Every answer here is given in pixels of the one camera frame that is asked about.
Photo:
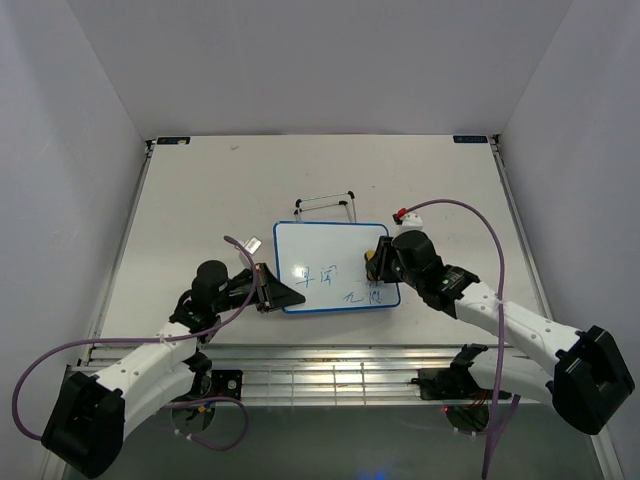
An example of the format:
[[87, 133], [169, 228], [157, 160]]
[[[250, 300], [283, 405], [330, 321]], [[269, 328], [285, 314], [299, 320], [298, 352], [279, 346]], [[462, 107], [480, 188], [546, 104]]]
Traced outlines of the blue framed whiteboard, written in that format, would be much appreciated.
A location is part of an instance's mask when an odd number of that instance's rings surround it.
[[366, 277], [364, 253], [386, 226], [378, 223], [282, 221], [273, 226], [278, 279], [305, 297], [289, 315], [394, 308], [399, 286]]

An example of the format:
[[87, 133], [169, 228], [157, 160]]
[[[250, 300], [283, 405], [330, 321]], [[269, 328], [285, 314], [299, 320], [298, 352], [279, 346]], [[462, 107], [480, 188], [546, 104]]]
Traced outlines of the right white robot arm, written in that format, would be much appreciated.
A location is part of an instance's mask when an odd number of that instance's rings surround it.
[[570, 426], [595, 435], [635, 390], [608, 331], [579, 330], [499, 299], [477, 275], [445, 264], [421, 231], [381, 237], [366, 253], [365, 269], [368, 279], [405, 284], [431, 309], [516, 349], [510, 356], [486, 345], [463, 346], [448, 368], [415, 378], [429, 397], [468, 399], [498, 390], [549, 405]]

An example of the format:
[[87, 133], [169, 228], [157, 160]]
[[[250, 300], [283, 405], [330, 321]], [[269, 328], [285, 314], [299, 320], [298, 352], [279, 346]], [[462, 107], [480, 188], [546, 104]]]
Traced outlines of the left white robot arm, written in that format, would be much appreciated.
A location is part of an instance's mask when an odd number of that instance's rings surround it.
[[221, 326], [221, 314], [250, 305], [268, 313], [305, 300], [263, 263], [231, 277], [224, 263], [204, 262], [153, 342], [92, 375], [76, 372], [63, 382], [42, 445], [85, 477], [99, 477], [148, 417], [176, 398], [197, 400], [210, 392], [211, 362], [201, 349]]

